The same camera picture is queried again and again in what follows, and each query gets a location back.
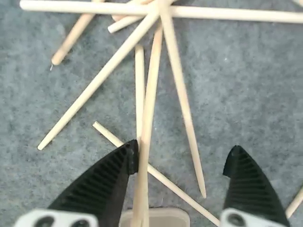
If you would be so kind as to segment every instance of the pile of sticks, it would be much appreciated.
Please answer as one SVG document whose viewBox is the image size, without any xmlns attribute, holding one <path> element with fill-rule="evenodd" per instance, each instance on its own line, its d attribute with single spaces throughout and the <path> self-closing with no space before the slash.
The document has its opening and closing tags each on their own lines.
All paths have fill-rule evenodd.
<svg viewBox="0 0 303 227">
<path fill-rule="evenodd" d="M 24 10 L 49 11 L 65 13 L 83 13 L 75 26 L 72 28 L 59 50 L 52 57 L 52 64 L 60 64 L 72 46 L 76 43 L 86 26 L 93 19 L 95 14 L 110 14 L 115 23 L 108 27 L 110 33 L 114 33 L 140 19 L 143 19 L 138 27 L 125 40 L 113 57 L 95 76 L 95 78 L 84 89 L 76 101 L 70 106 L 58 123 L 49 131 L 45 138 L 38 145 L 42 150 L 53 138 L 64 128 L 71 118 L 80 110 L 86 101 L 94 94 L 98 87 L 119 65 L 126 55 L 135 48 L 135 89 L 136 89 L 136 134 L 139 143 L 139 172 L 137 176 L 132 227 L 149 225 L 148 216 L 148 180 L 147 173 L 170 188 L 176 195 L 185 200 L 190 206 L 208 218 L 215 225 L 219 226 L 219 220 L 199 205 L 194 199 L 178 188 L 173 182 L 148 164 L 149 150 L 152 135 L 153 113 L 156 100 L 157 82 L 160 66 L 160 55 L 162 47 L 162 37 L 164 35 L 170 64 L 172 67 L 174 80 L 177 88 L 178 98 L 186 128 L 189 147 L 191 150 L 196 178 L 199 189 L 206 198 L 206 188 L 204 176 L 198 152 L 194 125 L 188 103 L 186 86 L 184 83 L 181 60 L 179 56 L 176 35 L 173 26 L 173 17 L 199 18 L 199 19 L 222 19 L 222 20 L 244 20 L 280 23 L 303 23 L 303 13 L 250 10 L 250 9 L 224 9 L 224 8 L 204 8 L 171 6 L 176 0 L 131 0 L 125 3 L 105 3 L 105 0 L 83 1 L 52 1 L 52 0 L 21 0 L 20 6 Z M 154 33 L 151 48 L 151 58 L 148 71 L 147 87 L 145 91 L 144 82 L 144 50 L 137 45 L 140 39 L 160 18 L 160 22 Z M 119 147 L 123 144 L 115 135 L 104 128 L 98 122 L 93 124 L 103 136 Z M 302 202 L 303 190 L 296 197 L 287 209 L 287 216 L 290 217 L 295 209 Z"/>
</svg>

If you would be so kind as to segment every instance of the ridged rubber pad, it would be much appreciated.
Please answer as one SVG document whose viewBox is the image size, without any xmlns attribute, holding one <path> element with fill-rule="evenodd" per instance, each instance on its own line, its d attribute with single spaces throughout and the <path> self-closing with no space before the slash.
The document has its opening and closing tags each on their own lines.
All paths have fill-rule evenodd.
<svg viewBox="0 0 303 227">
<path fill-rule="evenodd" d="M 99 226 L 119 224 L 129 175 L 138 172 L 138 143 L 132 140 L 99 160 L 49 206 L 95 215 Z"/>
<path fill-rule="evenodd" d="M 231 179 L 224 209 L 235 208 L 290 226 L 269 180 L 241 146 L 235 146 L 230 151 L 223 175 Z"/>
</svg>

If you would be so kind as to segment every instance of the screw hole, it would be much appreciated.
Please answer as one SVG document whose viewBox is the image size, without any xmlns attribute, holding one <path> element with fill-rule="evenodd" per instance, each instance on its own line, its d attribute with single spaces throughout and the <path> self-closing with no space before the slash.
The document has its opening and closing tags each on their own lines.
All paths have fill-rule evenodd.
<svg viewBox="0 0 303 227">
<path fill-rule="evenodd" d="M 51 227 L 53 225 L 54 218 L 51 216 L 46 216 L 44 218 L 39 219 L 35 227 Z"/>
<path fill-rule="evenodd" d="M 246 226 L 244 219 L 239 214 L 230 214 L 228 216 L 228 221 L 235 226 L 239 226 L 239 227 Z"/>
<path fill-rule="evenodd" d="M 71 227 L 89 227 L 89 222 L 86 220 L 76 221 Z"/>
</svg>

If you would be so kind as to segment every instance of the gray carpet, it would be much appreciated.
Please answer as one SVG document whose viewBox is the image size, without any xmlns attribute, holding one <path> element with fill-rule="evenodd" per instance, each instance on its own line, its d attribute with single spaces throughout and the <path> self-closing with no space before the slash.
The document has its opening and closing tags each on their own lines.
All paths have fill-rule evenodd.
<svg viewBox="0 0 303 227">
<path fill-rule="evenodd" d="M 290 0 L 181 0 L 183 5 L 302 11 Z M 135 137 L 131 52 L 43 151 L 39 142 L 106 64 L 135 25 L 111 35 L 97 16 L 51 72 L 50 58 L 79 15 L 25 12 L 0 0 L 0 219 L 10 226 L 47 207 L 114 146 L 92 128 L 99 121 L 122 141 Z M 163 46 L 150 163 L 220 216 L 230 148 L 241 144 L 264 170 L 283 206 L 303 184 L 303 27 L 279 23 L 175 19 L 175 29 L 205 174 L 198 190 L 178 97 Z M 153 30 L 141 41 L 148 65 Z M 124 209 L 132 207 L 130 179 Z M 149 176 L 150 207 L 179 207 L 193 227 L 210 221 Z M 303 206 L 290 218 L 302 226 Z"/>
</svg>

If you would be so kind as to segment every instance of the wooden stick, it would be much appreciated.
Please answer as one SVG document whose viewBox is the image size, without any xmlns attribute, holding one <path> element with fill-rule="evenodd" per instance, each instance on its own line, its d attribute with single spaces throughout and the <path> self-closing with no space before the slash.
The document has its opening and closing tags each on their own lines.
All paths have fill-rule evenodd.
<svg viewBox="0 0 303 227">
<path fill-rule="evenodd" d="M 141 45 L 135 46 L 135 96 L 136 96 L 136 134 L 138 145 L 140 149 L 140 140 L 142 133 L 142 122 L 143 122 L 143 108 L 144 108 L 144 96 L 145 96 L 145 82 L 144 82 L 144 49 Z M 145 190 L 148 190 L 148 182 L 145 184 Z M 139 226 L 149 226 L 149 205 L 148 196 L 145 197 L 144 201 L 144 215 L 143 219 L 139 222 Z"/>
<path fill-rule="evenodd" d="M 153 1 L 153 2 L 150 2 L 148 4 L 148 6 L 150 7 L 156 7 L 156 3 Z M 127 17 L 124 17 L 123 19 L 113 23 L 112 25 L 108 26 L 107 29 L 110 33 L 115 33 L 119 30 L 121 30 L 122 28 L 124 27 L 127 27 L 139 20 L 141 20 L 143 17 L 142 16 L 127 16 Z"/>
<path fill-rule="evenodd" d="M 171 6 L 173 17 L 192 19 L 241 20 L 278 23 L 303 23 L 303 13 L 273 10 L 208 8 L 194 6 Z M 117 32 L 142 19 L 142 16 L 128 16 L 108 27 L 110 33 Z"/>
<path fill-rule="evenodd" d="M 127 4 L 141 4 L 141 5 L 147 5 L 148 3 L 152 2 L 153 0 L 130 0 L 127 2 Z M 119 21 L 122 18 L 124 18 L 125 15 L 112 15 L 112 18 L 114 21 Z"/>
<path fill-rule="evenodd" d="M 179 96 L 179 101 L 181 105 L 181 111 L 184 119 L 187 138 L 188 138 L 191 154 L 193 157 L 198 185 L 202 196 L 206 198 L 206 188 L 205 188 L 204 176 L 202 172 L 200 155 L 198 151 L 193 120 L 191 117 L 190 107 L 188 103 L 186 86 L 183 79 L 183 72 L 182 72 L 182 65 L 179 56 L 179 51 L 178 51 L 178 44 L 175 36 L 172 17 L 169 11 L 169 6 L 165 2 L 159 1 L 159 11 L 160 11 L 160 18 L 163 24 L 164 36 L 169 53 L 170 64 L 177 88 L 177 94 Z"/>
<path fill-rule="evenodd" d="M 144 82 L 144 49 L 141 45 L 135 47 L 135 96 L 136 96 L 136 132 L 137 139 L 140 141 L 143 122 L 143 108 L 145 96 Z"/>
<path fill-rule="evenodd" d="M 159 24 L 154 35 L 150 65 L 148 69 L 146 97 L 143 110 L 143 127 L 140 141 L 139 171 L 134 194 L 133 218 L 131 221 L 132 227 L 139 226 L 144 210 L 142 201 L 144 201 L 144 198 L 148 196 L 148 189 L 146 188 L 146 184 L 148 182 L 147 165 L 152 137 L 152 122 L 157 93 L 161 48 L 162 26 Z"/>
<path fill-rule="evenodd" d="M 303 201 L 303 187 L 299 191 L 299 193 L 296 195 L 294 200 L 291 202 L 289 207 L 286 209 L 286 216 L 287 218 L 290 218 L 292 214 L 295 212 L 295 210 L 299 207 L 299 205 Z"/>
<path fill-rule="evenodd" d="M 147 15 L 151 9 L 149 5 L 128 5 L 125 3 L 95 3 L 83 1 L 53 1 L 53 0 L 21 0 L 20 7 L 24 10 L 47 11 L 62 13 L 94 13 L 94 14 L 122 14 Z M 228 9 L 194 6 L 171 6 L 173 17 L 216 19 L 216 20 L 243 20 L 278 23 L 303 23 L 303 13 L 255 10 L 255 9 Z"/>
<path fill-rule="evenodd" d="M 53 0 L 21 0 L 23 10 L 58 12 L 58 13 L 95 13 L 147 15 L 151 8 L 147 5 L 124 4 L 116 2 L 86 2 L 86 1 L 53 1 Z"/>
<path fill-rule="evenodd" d="M 86 103 L 86 101 L 93 95 L 103 81 L 109 76 L 109 74 L 117 67 L 117 65 L 125 58 L 125 56 L 134 48 L 134 46 L 140 41 L 145 33 L 151 28 L 151 26 L 159 18 L 159 10 L 155 8 L 145 19 L 138 25 L 138 27 L 131 33 L 126 41 L 121 45 L 118 51 L 113 57 L 105 64 L 103 69 L 95 76 L 90 84 L 84 89 L 76 101 L 65 112 L 62 118 L 57 124 L 49 131 L 45 138 L 38 145 L 38 149 L 42 150 L 71 120 L 71 118 L 80 110 L 80 108 Z"/>
<path fill-rule="evenodd" d="M 92 2 L 104 2 L 105 0 L 92 0 Z M 52 57 L 52 64 L 59 65 L 67 53 L 71 50 L 72 46 L 76 43 L 80 35 L 83 33 L 87 25 L 94 18 L 95 14 L 85 13 L 82 14 L 78 21 L 75 23 L 74 27 L 71 29 L 70 33 L 67 35 L 63 44 L 57 50 L 57 52 Z"/>
<path fill-rule="evenodd" d="M 111 143 L 113 143 L 116 147 L 120 147 L 123 145 L 123 142 L 119 140 L 114 134 L 112 134 L 109 130 L 104 128 L 98 122 L 93 124 L 93 127 L 99 131 L 105 138 L 107 138 Z M 196 211 L 214 223 L 216 226 L 220 225 L 220 221 L 212 215 L 209 211 L 207 211 L 204 207 L 202 207 L 199 203 L 197 203 L 194 199 L 188 196 L 184 191 L 182 191 L 178 186 L 176 186 L 172 181 L 166 178 L 162 173 L 152 167 L 150 164 L 147 166 L 147 171 L 157 180 L 159 180 L 166 187 L 171 189 L 177 196 L 187 202 L 191 207 L 193 207 Z"/>
</svg>

